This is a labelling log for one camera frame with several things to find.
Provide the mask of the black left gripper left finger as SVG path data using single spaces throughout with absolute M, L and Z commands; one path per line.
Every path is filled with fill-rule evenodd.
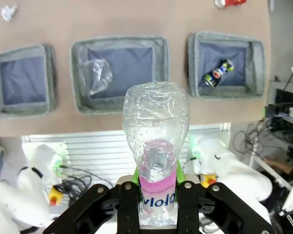
M 138 234 L 140 187 L 138 170 L 131 180 L 109 189 L 95 184 L 67 208 L 44 234 L 94 234 L 113 216 L 117 216 L 118 234 Z

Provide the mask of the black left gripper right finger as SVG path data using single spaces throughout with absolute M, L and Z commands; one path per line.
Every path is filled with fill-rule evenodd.
M 199 234 L 204 214 L 225 234 L 274 234 L 274 227 L 223 183 L 208 188 L 186 180 L 177 163 L 177 234 Z

